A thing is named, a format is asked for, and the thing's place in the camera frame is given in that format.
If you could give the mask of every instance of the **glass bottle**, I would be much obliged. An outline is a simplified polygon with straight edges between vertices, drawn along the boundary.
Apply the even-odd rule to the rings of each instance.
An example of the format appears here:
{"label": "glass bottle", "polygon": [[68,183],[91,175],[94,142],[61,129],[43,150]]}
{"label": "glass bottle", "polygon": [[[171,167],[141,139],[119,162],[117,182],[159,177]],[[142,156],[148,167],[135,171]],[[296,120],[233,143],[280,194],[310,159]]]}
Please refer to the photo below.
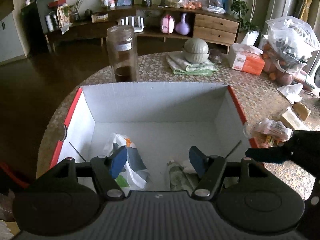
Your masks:
{"label": "glass bottle", "polygon": [[130,25],[117,25],[107,30],[109,62],[115,82],[139,80],[137,38]]}

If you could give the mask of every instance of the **ceramic bowl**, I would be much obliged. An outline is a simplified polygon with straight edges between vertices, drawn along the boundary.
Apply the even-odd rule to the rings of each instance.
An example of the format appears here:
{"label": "ceramic bowl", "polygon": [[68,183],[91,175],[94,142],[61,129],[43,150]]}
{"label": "ceramic bowl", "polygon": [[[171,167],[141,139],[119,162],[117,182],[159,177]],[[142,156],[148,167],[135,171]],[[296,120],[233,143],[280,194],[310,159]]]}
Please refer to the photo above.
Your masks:
{"label": "ceramic bowl", "polygon": [[204,40],[201,40],[199,38],[192,38],[190,40],[187,40],[183,48],[186,50],[186,52],[190,53],[209,53],[208,44]]}
{"label": "ceramic bowl", "polygon": [[183,55],[186,58],[186,60],[193,63],[193,64],[200,64],[200,63],[205,62],[210,55],[210,53],[208,53],[208,54],[190,53],[190,52],[185,51],[185,49],[182,49],[182,51],[183,51]]}

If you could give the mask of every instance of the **orange tissue box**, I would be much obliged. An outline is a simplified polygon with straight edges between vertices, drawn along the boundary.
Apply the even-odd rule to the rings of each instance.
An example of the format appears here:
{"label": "orange tissue box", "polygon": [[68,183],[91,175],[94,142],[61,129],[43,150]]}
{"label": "orange tissue box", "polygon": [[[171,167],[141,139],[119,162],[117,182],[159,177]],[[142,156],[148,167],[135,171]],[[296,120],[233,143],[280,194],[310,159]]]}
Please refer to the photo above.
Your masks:
{"label": "orange tissue box", "polygon": [[254,46],[235,43],[230,48],[228,61],[232,69],[260,75],[265,64],[262,53]]}

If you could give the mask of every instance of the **patterned tablecloth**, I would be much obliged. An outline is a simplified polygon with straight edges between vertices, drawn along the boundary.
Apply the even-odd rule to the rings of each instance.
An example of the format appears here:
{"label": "patterned tablecloth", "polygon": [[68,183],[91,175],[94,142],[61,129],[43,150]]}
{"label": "patterned tablecloth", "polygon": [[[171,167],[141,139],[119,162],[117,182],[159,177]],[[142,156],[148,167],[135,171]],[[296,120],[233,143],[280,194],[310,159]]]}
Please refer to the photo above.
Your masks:
{"label": "patterned tablecloth", "polygon": [[[140,81],[215,82],[231,85],[247,117],[249,128],[263,117],[272,118],[290,105],[276,90],[277,86],[264,73],[256,76],[232,70],[227,62],[223,62],[220,70],[210,77],[173,75],[165,55],[165,53],[157,53],[139,57]],[[79,86],[109,82],[112,82],[110,66],[93,74]],[[47,126],[39,147],[37,178],[48,170],[55,145],[59,139],[63,138],[62,124],[77,89],[78,87],[63,100]],[[311,130],[320,130],[320,100],[307,94],[301,96],[303,96],[303,102],[312,111],[305,122],[306,125]],[[292,162],[286,162],[283,165],[267,163],[265,167],[296,190],[302,198],[309,198],[315,178],[304,169]]]}

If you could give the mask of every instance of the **white cabinet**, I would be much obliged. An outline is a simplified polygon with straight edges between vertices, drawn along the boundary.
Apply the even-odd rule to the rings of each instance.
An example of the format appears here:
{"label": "white cabinet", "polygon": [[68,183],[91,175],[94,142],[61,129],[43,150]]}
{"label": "white cabinet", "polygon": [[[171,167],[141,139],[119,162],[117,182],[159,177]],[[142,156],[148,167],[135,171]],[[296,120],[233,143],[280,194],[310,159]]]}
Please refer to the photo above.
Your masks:
{"label": "white cabinet", "polygon": [[0,21],[0,64],[24,55],[12,13]]}

